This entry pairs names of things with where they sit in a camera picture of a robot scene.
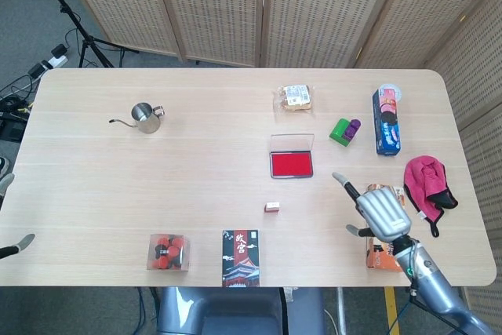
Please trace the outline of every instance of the box of red balls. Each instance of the box of red balls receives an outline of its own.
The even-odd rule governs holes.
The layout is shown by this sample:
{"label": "box of red balls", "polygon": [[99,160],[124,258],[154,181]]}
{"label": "box of red balls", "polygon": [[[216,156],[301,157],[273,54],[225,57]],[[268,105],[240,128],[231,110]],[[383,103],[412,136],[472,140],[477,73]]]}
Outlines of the box of red balls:
{"label": "box of red balls", "polygon": [[186,271],[189,255],[190,242],[184,235],[151,235],[147,269]]}

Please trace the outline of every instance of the packaged bread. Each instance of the packaged bread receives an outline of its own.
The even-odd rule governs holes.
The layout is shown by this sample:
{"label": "packaged bread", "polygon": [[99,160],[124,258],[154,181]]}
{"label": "packaged bread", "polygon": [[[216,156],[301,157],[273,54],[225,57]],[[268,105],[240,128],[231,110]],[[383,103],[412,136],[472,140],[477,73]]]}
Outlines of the packaged bread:
{"label": "packaged bread", "polygon": [[310,110],[311,91],[308,86],[281,86],[278,89],[278,102],[283,111]]}

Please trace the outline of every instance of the oreo box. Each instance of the oreo box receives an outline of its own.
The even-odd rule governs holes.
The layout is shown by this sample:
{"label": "oreo box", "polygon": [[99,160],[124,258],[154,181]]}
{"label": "oreo box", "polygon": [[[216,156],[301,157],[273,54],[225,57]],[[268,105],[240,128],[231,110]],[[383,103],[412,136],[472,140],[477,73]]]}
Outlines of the oreo box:
{"label": "oreo box", "polygon": [[222,286],[260,286],[258,231],[223,232]]}
{"label": "oreo box", "polygon": [[377,154],[385,156],[398,154],[401,151],[401,141],[398,107],[393,89],[380,88],[373,94],[373,118]]}

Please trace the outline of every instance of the pink cloth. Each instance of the pink cloth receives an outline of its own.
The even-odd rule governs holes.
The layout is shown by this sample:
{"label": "pink cloth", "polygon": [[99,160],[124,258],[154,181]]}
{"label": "pink cloth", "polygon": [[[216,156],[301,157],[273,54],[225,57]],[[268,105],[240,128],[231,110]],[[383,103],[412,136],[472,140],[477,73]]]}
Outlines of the pink cloth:
{"label": "pink cloth", "polygon": [[445,166],[431,156],[410,160],[405,168],[405,190],[417,211],[427,216],[432,235],[438,237],[436,224],[445,212],[443,208],[458,205],[446,183]]}

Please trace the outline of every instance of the metal pole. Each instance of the metal pole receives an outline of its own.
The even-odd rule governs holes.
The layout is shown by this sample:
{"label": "metal pole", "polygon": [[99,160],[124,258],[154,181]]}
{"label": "metal pole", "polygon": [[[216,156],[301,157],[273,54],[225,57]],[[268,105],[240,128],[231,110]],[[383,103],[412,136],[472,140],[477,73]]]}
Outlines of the metal pole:
{"label": "metal pole", "polygon": [[338,334],[347,335],[347,325],[345,324],[344,289],[336,288],[336,302],[338,303]]}

